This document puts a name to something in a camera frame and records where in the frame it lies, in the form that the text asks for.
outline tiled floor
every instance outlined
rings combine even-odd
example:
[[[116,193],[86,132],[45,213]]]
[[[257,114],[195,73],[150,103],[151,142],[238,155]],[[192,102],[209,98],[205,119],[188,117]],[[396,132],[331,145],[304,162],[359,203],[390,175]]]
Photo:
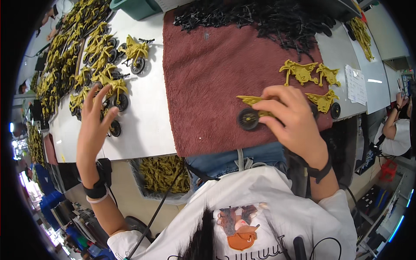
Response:
[[[156,211],[159,202],[142,198],[134,180],[129,163],[125,161],[113,161],[112,186],[111,189],[117,199],[119,209],[123,216],[131,215],[148,224]],[[376,182],[380,171],[378,159],[373,167],[361,176],[354,174],[352,184],[349,187],[356,198],[363,194]],[[85,198],[82,185],[79,184],[65,193],[65,196],[72,202],[78,202],[84,207],[91,208]],[[350,209],[354,207],[354,202],[347,192],[348,204]],[[151,227],[152,234],[161,232],[183,209],[185,205],[174,206],[164,204]]]

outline paper sheet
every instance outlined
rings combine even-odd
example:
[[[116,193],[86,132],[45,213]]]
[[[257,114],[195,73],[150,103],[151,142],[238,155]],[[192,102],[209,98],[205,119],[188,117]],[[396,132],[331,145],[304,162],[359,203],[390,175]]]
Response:
[[[175,9],[178,6],[192,2],[193,0],[155,0],[163,12]]]
[[[367,91],[365,87],[364,75],[361,70],[353,69],[345,65],[345,75],[347,77],[348,98],[352,103],[365,105],[367,102]]]

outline denim shorts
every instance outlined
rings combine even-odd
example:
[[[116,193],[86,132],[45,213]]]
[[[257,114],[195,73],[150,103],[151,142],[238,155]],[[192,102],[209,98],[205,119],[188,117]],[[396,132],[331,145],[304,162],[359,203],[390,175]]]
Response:
[[[276,167],[281,172],[286,174],[286,158],[284,156],[283,145],[279,142],[259,145],[243,149],[244,163],[248,158],[253,160],[253,163],[265,163],[269,166]],[[227,173],[238,171],[238,166],[235,164],[238,160],[238,152],[228,151],[218,154],[206,154],[199,156],[187,157],[186,162],[195,169],[209,177],[218,178]],[[191,172],[193,189],[196,191],[204,182],[201,181],[195,174]]]

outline green plastic bin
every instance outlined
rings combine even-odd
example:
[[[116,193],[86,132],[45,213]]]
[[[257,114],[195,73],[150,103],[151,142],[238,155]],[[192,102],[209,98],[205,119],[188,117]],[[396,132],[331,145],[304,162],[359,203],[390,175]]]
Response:
[[[122,9],[131,18],[140,20],[162,11],[154,0],[112,0],[112,10]]]

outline red towel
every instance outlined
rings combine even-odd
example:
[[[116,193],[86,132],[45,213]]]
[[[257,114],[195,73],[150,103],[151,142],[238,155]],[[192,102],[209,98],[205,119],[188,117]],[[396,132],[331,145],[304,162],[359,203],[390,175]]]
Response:
[[[173,11],[167,12],[163,71],[178,155],[213,154],[276,141],[265,125],[252,132],[238,126],[237,115],[248,105],[235,96],[260,96],[267,86],[283,85],[286,71],[279,72],[279,68],[287,59],[297,61],[296,51],[257,38],[257,30],[251,26],[199,26],[187,33],[174,26],[173,20]],[[322,62],[316,44],[310,54],[315,62]],[[301,64],[311,62],[302,54]],[[319,78],[319,74],[313,72],[312,77]],[[328,84],[322,81],[323,87],[313,82],[301,86],[294,76],[289,78],[289,84],[304,93],[324,95]],[[320,113],[319,130],[331,126],[330,112]]]

